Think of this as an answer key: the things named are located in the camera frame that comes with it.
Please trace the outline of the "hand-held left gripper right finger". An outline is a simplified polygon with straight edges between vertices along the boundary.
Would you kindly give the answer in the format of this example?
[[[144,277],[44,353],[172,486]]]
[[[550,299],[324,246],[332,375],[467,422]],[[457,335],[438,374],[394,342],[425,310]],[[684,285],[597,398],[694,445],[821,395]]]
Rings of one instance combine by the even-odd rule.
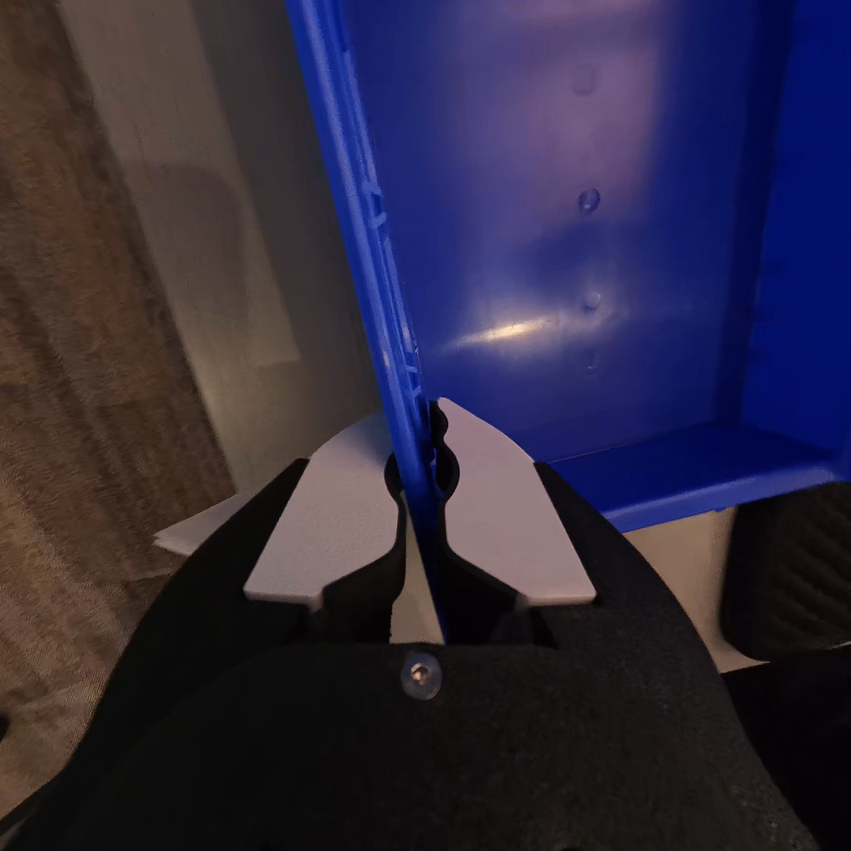
[[[443,518],[450,552],[533,608],[587,604],[597,592],[535,463],[491,424],[440,398],[442,445],[458,467]]]

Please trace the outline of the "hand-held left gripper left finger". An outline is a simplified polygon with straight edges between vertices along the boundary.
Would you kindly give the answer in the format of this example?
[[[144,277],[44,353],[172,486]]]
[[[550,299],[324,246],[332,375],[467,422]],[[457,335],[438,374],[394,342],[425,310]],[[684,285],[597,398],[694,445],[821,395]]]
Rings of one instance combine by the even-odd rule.
[[[385,415],[358,420],[326,441],[310,458],[261,552],[243,591],[253,601],[300,605],[316,613],[329,592],[354,603],[358,589],[340,582],[363,569],[361,582],[383,582],[389,601],[367,590],[367,602],[389,607],[405,576],[407,511],[387,478],[392,455]]]

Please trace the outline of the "blue plastic bin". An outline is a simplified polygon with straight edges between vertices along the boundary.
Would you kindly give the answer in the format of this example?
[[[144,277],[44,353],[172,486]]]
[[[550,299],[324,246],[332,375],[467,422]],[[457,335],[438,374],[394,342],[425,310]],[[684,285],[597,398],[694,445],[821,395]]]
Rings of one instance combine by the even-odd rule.
[[[849,483],[849,2],[286,2],[452,642],[449,402],[620,531]]]

